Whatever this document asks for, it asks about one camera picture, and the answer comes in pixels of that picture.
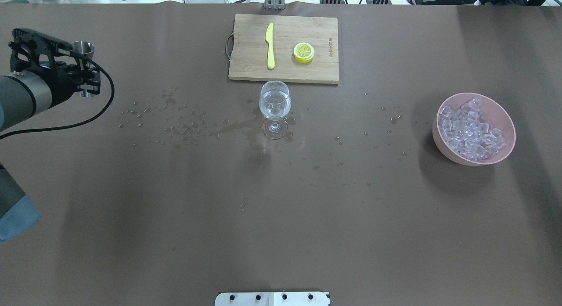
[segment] wooden cutting board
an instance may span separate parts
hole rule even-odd
[[[273,22],[275,68],[267,68],[265,31]],[[293,48],[307,42],[315,49],[311,63],[301,64]],[[231,80],[339,83],[338,20],[303,16],[236,14]]]

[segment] yellow knife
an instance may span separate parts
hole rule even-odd
[[[275,68],[275,57],[273,56],[273,23],[269,23],[265,31],[265,41],[267,42],[267,67]]]

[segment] knife handle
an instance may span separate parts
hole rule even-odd
[[[273,42],[267,44],[267,67],[275,68],[275,57],[273,56]]]

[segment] glass stem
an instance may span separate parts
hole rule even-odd
[[[271,122],[271,125],[269,125],[269,131],[273,133],[277,133],[279,132],[279,130],[281,130],[281,125],[279,125],[278,121],[273,120]]]

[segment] lemon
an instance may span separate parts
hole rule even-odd
[[[298,43],[293,49],[295,59],[303,64],[308,64],[314,58],[314,47],[309,43]]]

